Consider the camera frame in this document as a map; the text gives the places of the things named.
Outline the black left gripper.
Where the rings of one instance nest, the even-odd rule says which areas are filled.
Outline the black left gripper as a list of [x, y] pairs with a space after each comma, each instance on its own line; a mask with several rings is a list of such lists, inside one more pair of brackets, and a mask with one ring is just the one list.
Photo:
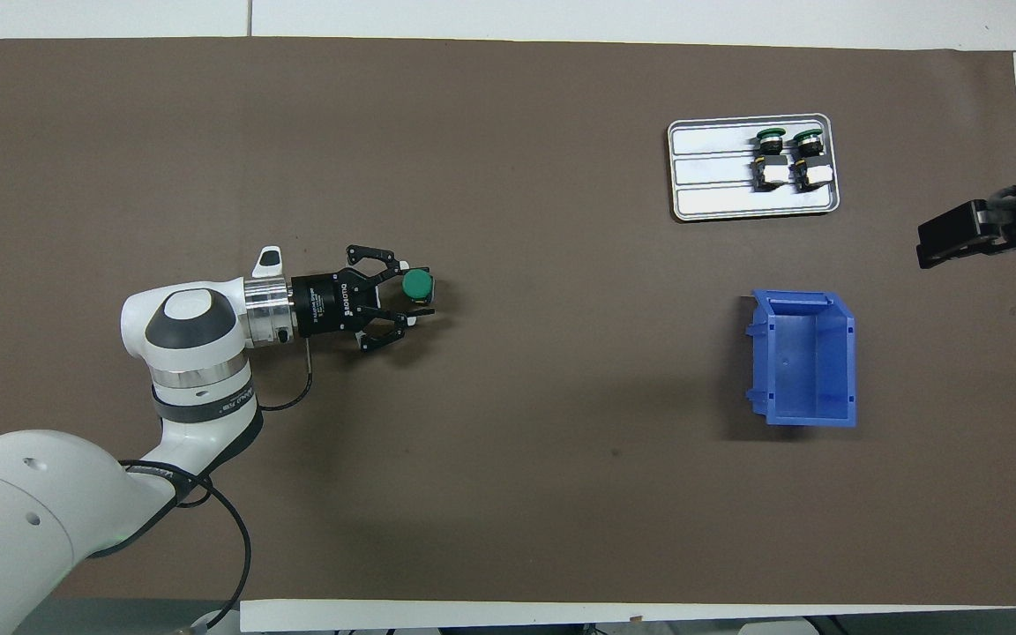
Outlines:
[[[374, 276], [366, 276], [355, 269], [363, 260], [376, 261], [383, 269]], [[359, 350], [374, 351], [391, 345], [406, 337], [416, 318], [432, 315], [435, 307], [422, 307], [411, 312], [392, 312], [380, 307], [354, 306], [354, 288], [376, 288], [392, 278], [406, 276], [411, 265], [395, 257], [391, 250], [347, 246], [347, 270], [335, 273], [294, 276], [290, 278], [291, 304], [295, 319], [295, 334], [310, 338], [319, 334], [350, 331], [356, 333]], [[370, 336], [362, 329], [362, 318], [392, 323], [392, 329], [382, 336]]]

